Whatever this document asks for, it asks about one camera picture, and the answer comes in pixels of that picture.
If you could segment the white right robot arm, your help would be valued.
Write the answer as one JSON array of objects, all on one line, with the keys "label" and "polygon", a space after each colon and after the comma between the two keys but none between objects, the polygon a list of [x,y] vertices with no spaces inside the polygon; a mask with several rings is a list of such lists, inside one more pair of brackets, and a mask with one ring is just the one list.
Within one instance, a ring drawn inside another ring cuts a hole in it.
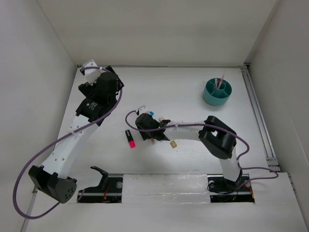
[{"label": "white right robot arm", "polygon": [[178,124],[174,127],[174,121],[159,122],[148,113],[140,113],[135,124],[143,140],[202,142],[208,151],[219,159],[226,191],[240,186],[242,171],[236,158],[236,138],[232,136],[235,132],[215,116],[209,116],[203,122]]}]

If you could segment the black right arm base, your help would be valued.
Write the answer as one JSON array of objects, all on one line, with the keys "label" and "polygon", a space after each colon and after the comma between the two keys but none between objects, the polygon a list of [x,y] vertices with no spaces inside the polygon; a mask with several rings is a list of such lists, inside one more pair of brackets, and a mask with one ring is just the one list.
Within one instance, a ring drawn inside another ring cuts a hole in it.
[{"label": "black right arm base", "polygon": [[232,182],[223,178],[222,174],[207,176],[207,190],[210,192],[211,203],[254,203],[254,194],[251,184],[245,184],[249,180],[248,174],[243,174],[238,182]]}]

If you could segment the small brass sharpener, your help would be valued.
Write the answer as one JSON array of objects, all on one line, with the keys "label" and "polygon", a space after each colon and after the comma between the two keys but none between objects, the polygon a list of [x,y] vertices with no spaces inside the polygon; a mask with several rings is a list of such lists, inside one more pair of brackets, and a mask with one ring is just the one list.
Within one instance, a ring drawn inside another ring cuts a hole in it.
[{"label": "small brass sharpener", "polygon": [[174,140],[170,141],[170,145],[171,145],[172,148],[177,147],[177,143]]}]

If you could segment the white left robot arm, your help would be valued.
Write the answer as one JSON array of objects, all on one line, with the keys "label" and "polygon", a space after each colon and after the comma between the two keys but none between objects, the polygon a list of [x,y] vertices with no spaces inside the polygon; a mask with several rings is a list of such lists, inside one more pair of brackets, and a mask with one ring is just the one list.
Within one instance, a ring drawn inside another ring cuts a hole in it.
[{"label": "white left robot arm", "polygon": [[68,137],[60,141],[40,166],[33,165],[29,177],[35,187],[59,203],[66,203],[77,189],[77,180],[69,177],[73,162],[88,138],[116,108],[123,82],[111,66],[84,67],[87,82],[79,85],[85,96],[76,110]]}]

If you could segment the pink purple pen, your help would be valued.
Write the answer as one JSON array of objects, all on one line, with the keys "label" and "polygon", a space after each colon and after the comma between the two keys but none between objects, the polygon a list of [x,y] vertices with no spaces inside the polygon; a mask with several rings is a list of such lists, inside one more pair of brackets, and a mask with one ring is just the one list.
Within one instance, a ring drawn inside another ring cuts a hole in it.
[{"label": "pink purple pen", "polygon": [[225,77],[225,73],[222,75],[221,79],[220,79],[220,82],[218,84],[218,89],[220,89],[221,85],[222,85],[222,82],[223,82],[223,79]]}]

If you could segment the red pink pen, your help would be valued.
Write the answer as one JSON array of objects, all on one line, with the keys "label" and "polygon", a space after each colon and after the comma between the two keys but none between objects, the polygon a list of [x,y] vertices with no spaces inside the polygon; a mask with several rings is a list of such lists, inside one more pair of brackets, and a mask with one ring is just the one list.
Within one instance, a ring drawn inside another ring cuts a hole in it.
[{"label": "red pink pen", "polygon": [[214,84],[215,84],[215,87],[218,88],[218,79],[217,78],[215,78]]}]

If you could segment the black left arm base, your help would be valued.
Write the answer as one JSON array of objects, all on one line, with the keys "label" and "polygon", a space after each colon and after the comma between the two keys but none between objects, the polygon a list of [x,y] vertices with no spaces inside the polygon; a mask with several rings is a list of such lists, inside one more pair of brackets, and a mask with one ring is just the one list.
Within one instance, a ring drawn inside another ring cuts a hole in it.
[{"label": "black left arm base", "polygon": [[97,166],[90,168],[100,173],[100,181],[94,186],[79,190],[77,203],[121,203],[124,175],[109,174]]}]

